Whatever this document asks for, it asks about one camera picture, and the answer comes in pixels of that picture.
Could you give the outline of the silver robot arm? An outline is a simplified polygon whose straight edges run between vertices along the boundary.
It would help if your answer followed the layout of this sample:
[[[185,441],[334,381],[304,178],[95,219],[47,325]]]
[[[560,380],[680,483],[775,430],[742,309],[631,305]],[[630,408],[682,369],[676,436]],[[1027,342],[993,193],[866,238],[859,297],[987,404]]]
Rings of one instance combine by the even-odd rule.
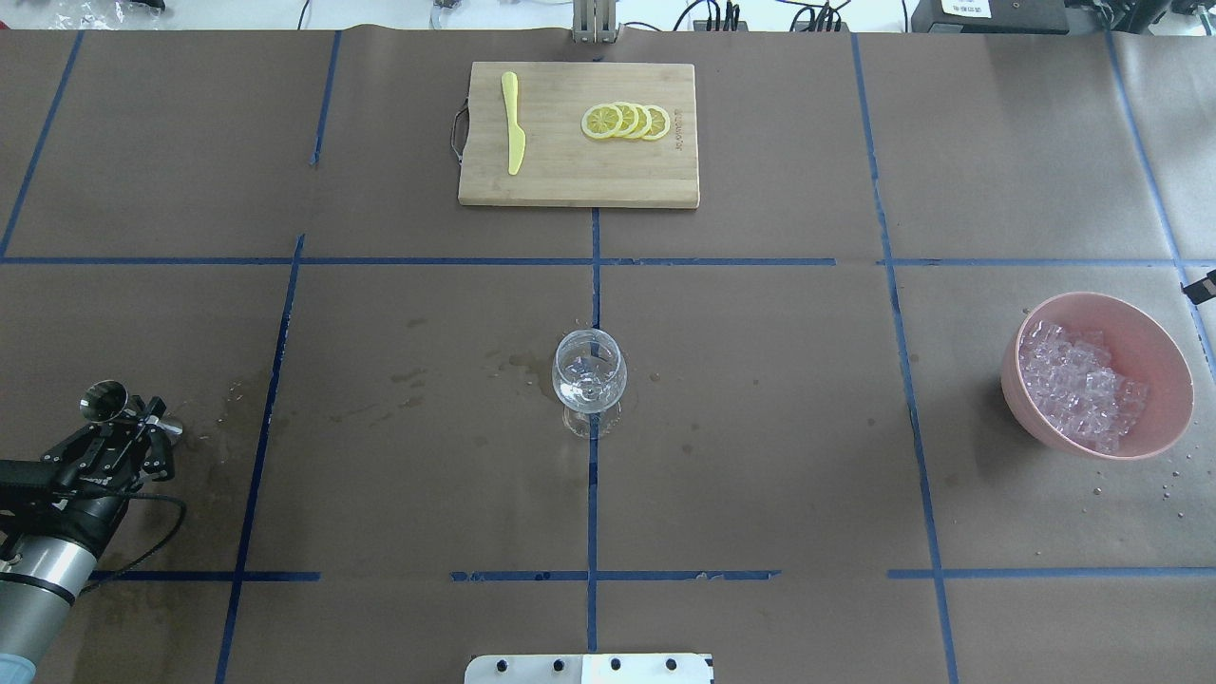
[[[182,433],[163,399],[81,403],[85,425],[2,462],[1,679],[30,683],[143,484],[175,475]]]

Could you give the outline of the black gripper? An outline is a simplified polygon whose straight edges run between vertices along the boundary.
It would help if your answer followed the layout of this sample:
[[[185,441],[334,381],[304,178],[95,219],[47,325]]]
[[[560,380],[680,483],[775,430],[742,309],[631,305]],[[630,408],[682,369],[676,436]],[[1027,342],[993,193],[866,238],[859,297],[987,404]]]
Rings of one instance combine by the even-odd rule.
[[[178,419],[152,414],[139,424],[88,424],[36,460],[1,464],[2,514],[30,517],[52,504],[135,492],[143,476],[167,482],[178,476],[173,449]]]

